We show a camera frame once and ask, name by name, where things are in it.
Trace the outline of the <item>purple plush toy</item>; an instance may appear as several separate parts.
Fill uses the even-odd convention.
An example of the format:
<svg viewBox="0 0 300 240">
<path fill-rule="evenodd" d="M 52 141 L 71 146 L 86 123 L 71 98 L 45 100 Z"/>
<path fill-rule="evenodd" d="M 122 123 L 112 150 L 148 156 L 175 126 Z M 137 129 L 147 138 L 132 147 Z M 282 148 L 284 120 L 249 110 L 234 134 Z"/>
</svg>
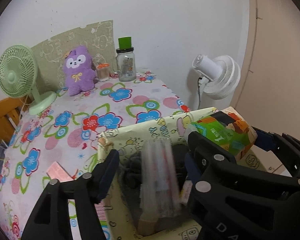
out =
<svg viewBox="0 0 300 240">
<path fill-rule="evenodd" d="M 65 57 L 63 72 L 69 96 L 87 92 L 95 87 L 96 72 L 92 69 L 92 57 L 86 46 L 78 46 Z"/>
</svg>

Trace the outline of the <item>glass jar green lid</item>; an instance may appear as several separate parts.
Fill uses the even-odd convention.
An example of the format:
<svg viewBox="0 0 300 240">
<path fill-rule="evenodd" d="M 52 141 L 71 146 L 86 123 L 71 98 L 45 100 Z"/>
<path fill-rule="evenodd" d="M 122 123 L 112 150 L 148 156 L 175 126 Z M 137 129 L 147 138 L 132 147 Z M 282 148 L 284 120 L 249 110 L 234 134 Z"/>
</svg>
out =
<svg viewBox="0 0 300 240">
<path fill-rule="evenodd" d="M 117 72 L 121 82 L 136 79 L 135 55 L 131 37 L 118 39 L 119 47 L 116 49 Z"/>
</svg>

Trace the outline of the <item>yellow cartoon storage box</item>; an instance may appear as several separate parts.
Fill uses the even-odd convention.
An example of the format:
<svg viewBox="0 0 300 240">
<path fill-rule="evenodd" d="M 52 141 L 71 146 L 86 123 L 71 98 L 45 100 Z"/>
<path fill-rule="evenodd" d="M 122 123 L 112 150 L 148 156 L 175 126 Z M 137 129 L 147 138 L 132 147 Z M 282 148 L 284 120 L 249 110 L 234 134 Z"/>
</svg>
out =
<svg viewBox="0 0 300 240">
<path fill-rule="evenodd" d="M 200 225 L 186 210 L 192 183 L 185 168 L 187 128 L 217 111 L 205 108 L 110 129 L 98 158 L 119 153 L 119 169 L 104 209 L 111 239 L 196 239 Z"/>
</svg>

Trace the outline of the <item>small jar orange lid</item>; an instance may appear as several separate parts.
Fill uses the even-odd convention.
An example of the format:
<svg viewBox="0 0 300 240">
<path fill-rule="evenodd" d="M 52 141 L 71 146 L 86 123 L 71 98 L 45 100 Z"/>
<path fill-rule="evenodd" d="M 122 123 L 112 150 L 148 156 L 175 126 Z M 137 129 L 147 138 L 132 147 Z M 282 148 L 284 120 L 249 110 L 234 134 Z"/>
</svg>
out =
<svg viewBox="0 0 300 240">
<path fill-rule="evenodd" d="M 110 79 L 110 64 L 101 63 L 96 67 L 97 77 L 100 82 Z"/>
</svg>

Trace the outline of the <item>floral tablecloth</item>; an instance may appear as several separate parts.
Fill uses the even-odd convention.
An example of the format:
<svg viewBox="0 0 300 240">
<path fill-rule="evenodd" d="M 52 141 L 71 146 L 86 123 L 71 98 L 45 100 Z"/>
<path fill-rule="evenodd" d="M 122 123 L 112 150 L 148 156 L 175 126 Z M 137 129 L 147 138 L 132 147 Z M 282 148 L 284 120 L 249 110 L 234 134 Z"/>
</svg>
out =
<svg viewBox="0 0 300 240">
<path fill-rule="evenodd" d="M 149 71 L 134 81 L 111 78 L 95 88 L 57 99 L 42 113 L 24 115 L 5 152 L 0 175 L 0 226 L 9 239 L 20 239 L 27 219 L 50 181 L 57 162 L 71 178 L 94 169 L 98 136 L 108 130 L 158 119 L 189 108 Z"/>
</svg>

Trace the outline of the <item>wooden bed headboard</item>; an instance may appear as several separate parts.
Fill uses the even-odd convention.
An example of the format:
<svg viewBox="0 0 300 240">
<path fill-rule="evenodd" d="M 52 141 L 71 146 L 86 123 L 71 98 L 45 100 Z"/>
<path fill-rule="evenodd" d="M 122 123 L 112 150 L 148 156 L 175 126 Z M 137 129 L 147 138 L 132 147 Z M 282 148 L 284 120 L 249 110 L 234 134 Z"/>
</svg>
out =
<svg viewBox="0 0 300 240">
<path fill-rule="evenodd" d="M 0 101 L 0 143 L 9 143 L 16 127 L 20 123 L 21 111 L 26 111 L 32 100 L 27 96 Z"/>
</svg>

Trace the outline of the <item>pink paper packet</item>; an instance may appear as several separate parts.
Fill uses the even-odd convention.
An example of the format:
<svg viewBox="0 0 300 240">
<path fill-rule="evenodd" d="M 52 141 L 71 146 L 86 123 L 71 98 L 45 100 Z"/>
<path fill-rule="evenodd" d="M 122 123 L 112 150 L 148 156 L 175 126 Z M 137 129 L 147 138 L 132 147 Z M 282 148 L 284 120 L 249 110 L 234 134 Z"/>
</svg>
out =
<svg viewBox="0 0 300 240">
<path fill-rule="evenodd" d="M 62 168 L 62 166 L 56 161 L 54 161 L 50 165 L 50 167 L 46 171 L 46 174 L 51 179 L 58 179 L 61 183 L 73 180 L 73 178 L 66 172 L 66 170 Z"/>
</svg>

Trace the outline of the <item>white standing fan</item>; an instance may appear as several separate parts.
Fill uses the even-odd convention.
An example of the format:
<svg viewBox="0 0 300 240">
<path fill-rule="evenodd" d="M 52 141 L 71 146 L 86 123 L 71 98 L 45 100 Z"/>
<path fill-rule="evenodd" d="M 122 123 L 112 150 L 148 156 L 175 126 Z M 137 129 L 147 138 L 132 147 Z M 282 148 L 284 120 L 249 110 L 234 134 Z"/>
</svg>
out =
<svg viewBox="0 0 300 240">
<path fill-rule="evenodd" d="M 241 68 L 229 55 L 214 59 L 206 55 L 197 55 L 192 68 L 199 74 L 197 80 L 198 107 L 204 100 L 204 107 L 216 107 L 218 110 L 230 106 L 235 89 L 241 79 Z"/>
</svg>

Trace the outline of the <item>beige door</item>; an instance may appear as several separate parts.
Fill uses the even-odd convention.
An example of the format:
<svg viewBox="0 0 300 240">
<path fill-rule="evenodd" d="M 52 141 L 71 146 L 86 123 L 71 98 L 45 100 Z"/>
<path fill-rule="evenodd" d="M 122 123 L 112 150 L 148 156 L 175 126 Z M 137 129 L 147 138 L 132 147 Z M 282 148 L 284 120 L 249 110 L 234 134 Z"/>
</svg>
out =
<svg viewBox="0 0 300 240">
<path fill-rule="evenodd" d="M 300 140 L 300 11 L 292 0 L 249 0 L 241 81 L 231 105 L 252 126 Z"/>
</svg>

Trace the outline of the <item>green desk fan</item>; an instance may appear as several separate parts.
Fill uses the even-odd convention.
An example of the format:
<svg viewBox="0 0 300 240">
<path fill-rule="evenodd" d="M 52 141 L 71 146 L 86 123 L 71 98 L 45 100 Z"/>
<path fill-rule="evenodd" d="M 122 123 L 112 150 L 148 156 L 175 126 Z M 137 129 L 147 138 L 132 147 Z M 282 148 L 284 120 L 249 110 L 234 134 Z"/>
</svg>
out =
<svg viewBox="0 0 300 240">
<path fill-rule="evenodd" d="M 10 98 L 33 96 L 29 115 L 37 115 L 49 107 L 57 94 L 48 91 L 40 94 L 36 85 L 38 66 L 32 50 L 15 45 L 7 48 L 0 57 L 0 88 Z"/>
</svg>

